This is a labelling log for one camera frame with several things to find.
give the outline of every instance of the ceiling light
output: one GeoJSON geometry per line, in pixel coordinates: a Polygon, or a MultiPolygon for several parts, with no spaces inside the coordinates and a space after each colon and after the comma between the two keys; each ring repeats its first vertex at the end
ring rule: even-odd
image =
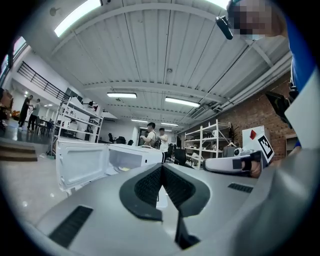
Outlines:
{"type": "Polygon", "coordinates": [[[137,95],[135,93],[108,92],[106,95],[111,98],[137,98],[137,95]]]}
{"type": "Polygon", "coordinates": [[[134,121],[134,122],[141,122],[141,123],[148,123],[147,121],[143,121],[143,120],[135,120],[135,119],[131,119],[131,121],[134,121]]]}
{"type": "Polygon", "coordinates": [[[166,123],[166,122],[162,122],[162,125],[167,125],[167,126],[178,126],[177,124],[174,123],[166,123]]]}
{"type": "Polygon", "coordinates": [[[60,37],[73,23],[79,20],[82,16],[91,12],[95,8],[101,6],[100,0],[88,0],[73,10],[54,30],[56,35],[60,37]]]}
{"type": "Polygon", "coordinates": [[[229,0],[207,0],[210,3],[213,3],[217,6],[220,6],[223,9],[227,9],[227,5],[229,3],[229,0]]]}
{"type": "Polygon", "coordinates": [[[171,102],[171,103],[178,103],[178,104],[188,105],[188,106],[196,107],[196,108],[200,106],[199,103],[192,102],[192,101],[187,101],[187,100],[182,100],[182,99],[177,99],[177,98],[166,97],[165,101],[166,102],[171,102]]]}

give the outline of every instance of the red brick wall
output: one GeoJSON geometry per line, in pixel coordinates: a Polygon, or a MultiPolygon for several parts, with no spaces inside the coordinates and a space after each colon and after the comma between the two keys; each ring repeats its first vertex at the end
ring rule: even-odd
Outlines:
{"type": "Polygon", "coordinates": [[[269,85],[266,89],[258,92],[244,102],[214,117],[211,123],[216,119],[219,122],[231,122],[233,128],[239,127],[235,133],[236,139],[242,147],[242,130],[264,125],[270,132],[270,143],[274,150],[273,161],[282,159],[286,156],[286,138],[285,135],[292,134],[294,131],[288,128],[288,125],[281,121],[276,115],[272,105],[265,96],[265,92],[272,91],[282,94],[286,98],[289,93],[290,73],[286,73],[276,82],[269,85]]]}

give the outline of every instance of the staircase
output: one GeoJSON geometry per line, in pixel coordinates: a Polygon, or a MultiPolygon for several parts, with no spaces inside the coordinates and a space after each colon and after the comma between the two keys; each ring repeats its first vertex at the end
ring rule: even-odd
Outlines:
{"type": "Polygon", "coordinates": [[[0,161],[37,162],[38,158],[33,146],[0,142],[0,161]]]}

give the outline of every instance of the gray floor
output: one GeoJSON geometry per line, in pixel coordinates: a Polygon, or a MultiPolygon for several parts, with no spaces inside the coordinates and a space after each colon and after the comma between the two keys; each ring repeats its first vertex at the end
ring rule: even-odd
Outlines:
{"type": "Polygon", "coordinates": [[[67,198],[67,193],[58,187],[56,161],[39,156],[46,152],[48,145],[20,144],[34,146],[38,161],[1,161],[2,187],[18,216],[35,225],[50,208],[67,198]]]}
{"type": "Polygon", "coordinates": [[[0,131],[0,137],[5,139],[10,139],[17,142],[28,142],[36,144],[46,144],[50,142],[50,137],[47,135],[38,135],[36,133],[28,132],[27,126],[25,123],[23,130],[18,130],[18,121],[13,120],[12,118],[6,120],[8,126],[6,126],[5,131],[0,131]]]}

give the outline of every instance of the man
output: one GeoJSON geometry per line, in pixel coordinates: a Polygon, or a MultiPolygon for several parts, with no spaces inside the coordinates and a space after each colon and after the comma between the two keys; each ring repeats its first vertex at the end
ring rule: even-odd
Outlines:
{"type": "Polygon", "coordinates": [[[38,114],[39,114],[39,110],[40,110],[40,99],[38,98],[36,100],[36,104],[33,107],[33,112],[31,113],[30,117],[29,117],[29,123],[28,123],[28,131],[30,131],[30,125],[32,125],[32,132],[34,132],[35,130],[35,121],[37,120],[38,114]]]}
{"type": "Polygon", "coordinates": [[[22,127],[24,126],[25,120],[27,118],[27,113],[28,113],[28,109],[29,107],[33,107],[33,105],[30,104],[30,101],[33,99],[34,97],[32,95],[30,95],[29,97],[26,97],[24,100],[24,103],[22,105],[21,111],[20,111],[20,119],[19,119],[19,130],[22,130],[22,127]]]}
{"type": "Polygon", "coordinates": [[[143,139],[144,146],[150,146],[153,148],[155,146],[156,141],[157,141],[157,135],[155,132],[156,124],[154,122],[150,122],[150,123],[148,123],[146,128],[149,132],[148,137],[145,137],[142,135],[142,136],[140,136],[140,139],[143,139]]]}
{"type": "Polygon", "coordinates": [[[159,132],[160,132],[159,138],[161,139],[160,151],[164,153],[164,163],[165,163],[167,159],[167,152],[169,147],[168,135],[165,134],[165,128],[160,128],[159,132]]]}
{"type": "MultiPolygon", "coordinates": [[[[230,0],[227,12],[231,26],[241,35],[251,39],[288,38],[292,53],[291,82],[300,92],[317,66],[307,43],[290,18],[270,0],[230,0]]],[[[298,141],[290,155],[300,150],[298,141]]],[[[278,166],[280,163],[279,160],[273,164],[278,166]]]]}

